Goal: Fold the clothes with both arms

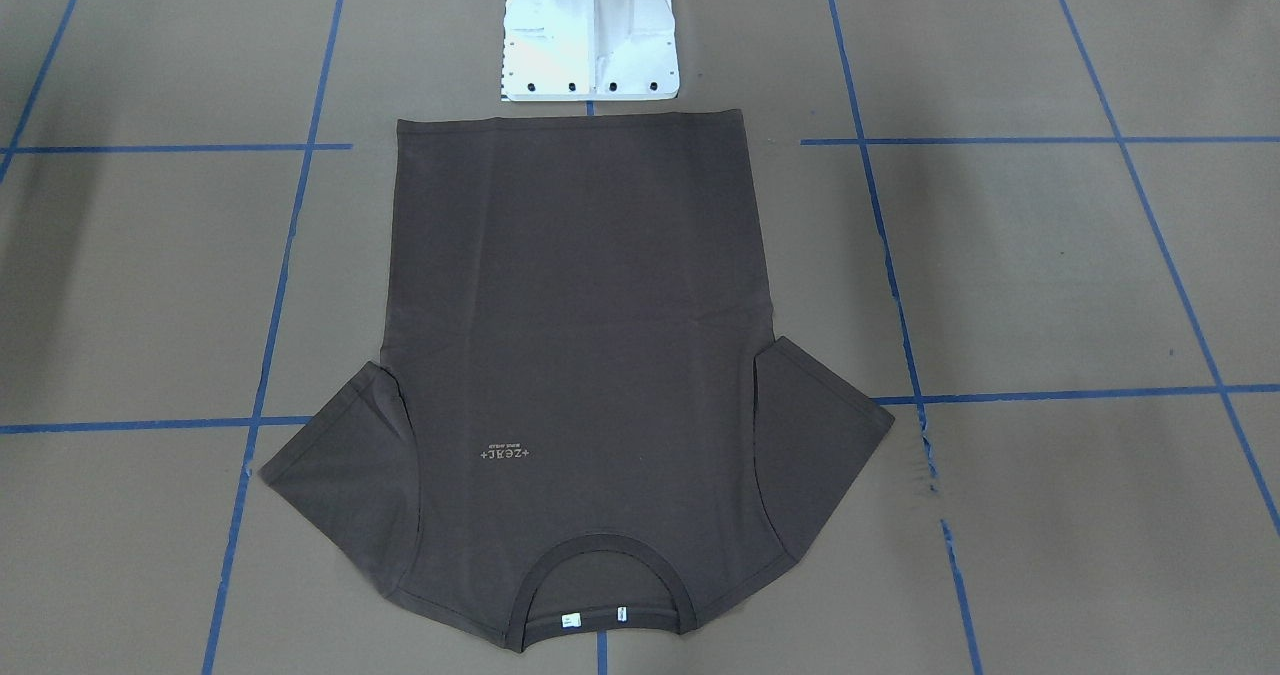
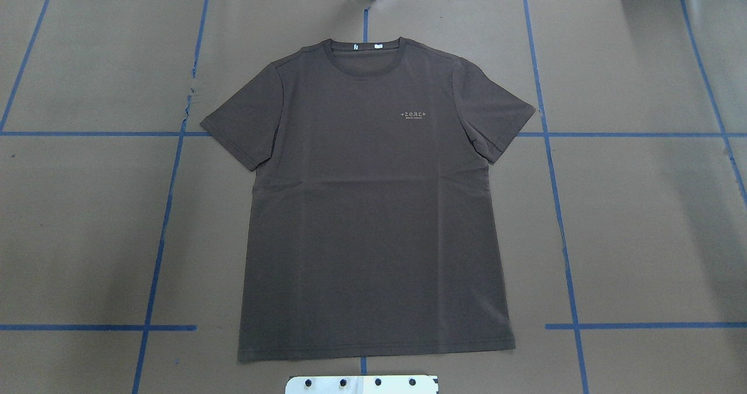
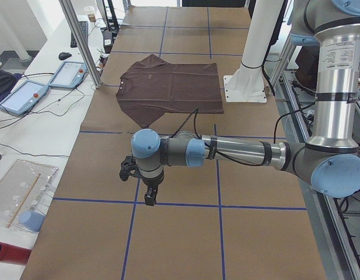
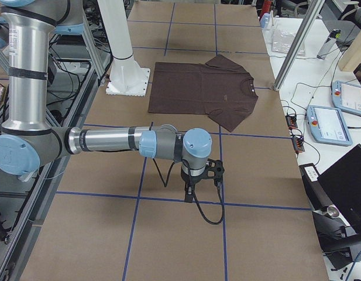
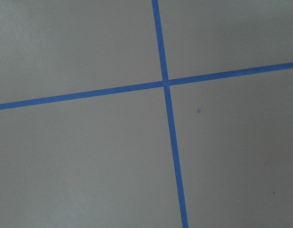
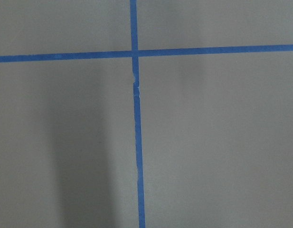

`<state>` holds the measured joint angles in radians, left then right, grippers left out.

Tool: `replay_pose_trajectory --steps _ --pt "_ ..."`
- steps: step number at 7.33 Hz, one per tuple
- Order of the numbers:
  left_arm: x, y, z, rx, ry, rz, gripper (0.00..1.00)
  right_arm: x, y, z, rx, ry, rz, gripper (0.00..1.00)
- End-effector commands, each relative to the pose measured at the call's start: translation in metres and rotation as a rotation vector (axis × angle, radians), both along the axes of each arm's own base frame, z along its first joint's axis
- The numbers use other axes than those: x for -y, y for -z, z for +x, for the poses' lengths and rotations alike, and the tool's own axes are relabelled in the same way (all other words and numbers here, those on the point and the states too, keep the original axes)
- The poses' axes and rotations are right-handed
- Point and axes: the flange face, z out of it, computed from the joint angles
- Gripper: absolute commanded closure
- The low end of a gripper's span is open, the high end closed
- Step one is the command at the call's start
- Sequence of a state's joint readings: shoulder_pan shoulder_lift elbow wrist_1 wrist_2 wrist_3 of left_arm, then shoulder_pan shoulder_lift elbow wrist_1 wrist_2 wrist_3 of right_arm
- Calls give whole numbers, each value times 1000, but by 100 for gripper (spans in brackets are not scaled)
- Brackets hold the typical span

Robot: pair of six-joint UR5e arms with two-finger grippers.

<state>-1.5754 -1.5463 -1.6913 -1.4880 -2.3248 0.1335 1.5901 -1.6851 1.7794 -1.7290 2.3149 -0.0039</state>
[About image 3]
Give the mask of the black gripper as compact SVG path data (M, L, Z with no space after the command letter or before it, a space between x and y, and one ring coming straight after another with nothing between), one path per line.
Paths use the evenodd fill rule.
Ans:
M147 191L144 195L145 205L153 207L156 205L156 196L159 185L164 180L164 174L160 174L154 178L143 178L142 180L147 186Z

